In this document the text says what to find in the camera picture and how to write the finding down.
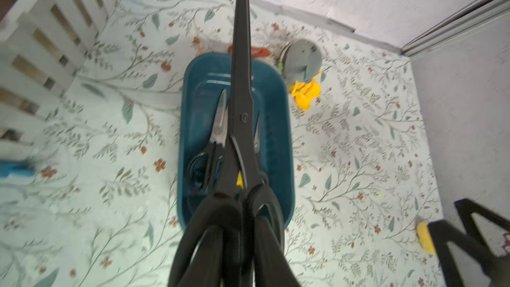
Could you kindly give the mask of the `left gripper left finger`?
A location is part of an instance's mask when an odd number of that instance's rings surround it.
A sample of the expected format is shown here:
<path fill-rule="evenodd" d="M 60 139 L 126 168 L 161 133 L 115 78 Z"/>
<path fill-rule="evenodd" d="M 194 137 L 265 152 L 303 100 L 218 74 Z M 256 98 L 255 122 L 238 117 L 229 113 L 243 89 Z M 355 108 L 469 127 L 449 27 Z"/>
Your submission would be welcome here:
<path fill-rule="evenodd" d="M 175 286 L 219 286 L 223 228 L 188 224 L 175 254 Z"/>

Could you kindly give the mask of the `black handled steel scissors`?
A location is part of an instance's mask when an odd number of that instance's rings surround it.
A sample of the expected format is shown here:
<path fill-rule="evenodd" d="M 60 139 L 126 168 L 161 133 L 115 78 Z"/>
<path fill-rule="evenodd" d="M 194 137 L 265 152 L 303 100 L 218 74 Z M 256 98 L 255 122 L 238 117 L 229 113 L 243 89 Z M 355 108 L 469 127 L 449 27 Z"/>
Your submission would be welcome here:
<path fill-rule="evenodd" d="M 226 90 L 220 93 L 207 145 L 193 157 L 186 171 L 187 185 L 195 193 L 205 192 L 213 185 L 223 159 L 228 131 L 228 97 Z"/>

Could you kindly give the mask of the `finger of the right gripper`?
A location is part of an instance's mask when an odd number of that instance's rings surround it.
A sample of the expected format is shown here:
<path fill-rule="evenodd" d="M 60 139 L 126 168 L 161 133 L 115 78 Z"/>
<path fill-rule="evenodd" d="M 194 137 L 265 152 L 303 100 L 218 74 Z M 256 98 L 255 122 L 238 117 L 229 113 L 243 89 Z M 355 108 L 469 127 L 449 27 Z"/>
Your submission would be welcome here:
<path fill-rule="evenodd" d="M 502 285 L 502 258 L 482 243 L 445 220 L 428 224 L 446 286 L 471 286 L 476 282 L 470 269 L 478 267 L 489 286 Z"/>
<path fill-rule="evenodd" d="M 501 215 L 494 213 L 487 209 L 483 205 L 474 202 L 471 199 L 461 199 L 454 203 L 457 214 L 469 236 L 475 239 L 478 243 L 484 247 L 488 247 L 486 240 L 484 239 L 481 231 L 476 225 L 473 214 L 477 214 L 490 223 L 496 224 L 498 227 L 509 230 L 509 220 L 502 217 Z"/>

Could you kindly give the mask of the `yellow black scissors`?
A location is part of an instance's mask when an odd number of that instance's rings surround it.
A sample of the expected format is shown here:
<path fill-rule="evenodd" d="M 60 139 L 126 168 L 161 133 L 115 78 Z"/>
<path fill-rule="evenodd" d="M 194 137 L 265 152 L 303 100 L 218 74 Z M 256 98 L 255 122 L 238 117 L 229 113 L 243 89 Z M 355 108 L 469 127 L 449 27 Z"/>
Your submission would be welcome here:
<path fill-rule="evenodd" d="M 237 180 L 236 180 L 236 186 L 239 189 L 244 189 L 244 182 L 243 182 L 243 176 L 242 176 L 241 171 L 239 171 L 239 173 L 238 173 L 238 177 L 237 177 Z"/>

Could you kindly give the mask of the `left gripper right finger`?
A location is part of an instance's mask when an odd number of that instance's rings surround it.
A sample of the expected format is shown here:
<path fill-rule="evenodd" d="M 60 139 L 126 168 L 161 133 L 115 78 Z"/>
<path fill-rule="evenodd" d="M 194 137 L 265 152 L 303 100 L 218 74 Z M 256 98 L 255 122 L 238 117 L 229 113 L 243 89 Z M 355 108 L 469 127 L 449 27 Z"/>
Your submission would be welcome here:
<path fill-rule="evenodd" d="M 256 286 L 300 286 L 269 220 L 263 216 L 254 222 L 254 273 Z"/>

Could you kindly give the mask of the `all black scissors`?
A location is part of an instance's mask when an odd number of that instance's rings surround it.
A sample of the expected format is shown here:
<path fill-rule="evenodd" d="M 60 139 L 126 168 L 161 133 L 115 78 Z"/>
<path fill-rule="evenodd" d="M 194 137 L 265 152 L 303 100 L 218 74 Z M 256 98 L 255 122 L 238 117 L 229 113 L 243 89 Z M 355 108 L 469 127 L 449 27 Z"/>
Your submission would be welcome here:
<path fill-rule="evenodd" d="M 282 251 L 284 247 L 282 210 L 276 195 L 262 180 L 254 149 L 250 40 L 249 0 L 236 0 L 225 154 L 214 190 L 188 223 L 223 228 L 220 285 L 227 286 L 255 284 L 254 222 L 257 216 L 269 220 Z M 236 186 L 239 171 L 244 189 Z M 175 286 L 175 258 L 169 285 Z"/>

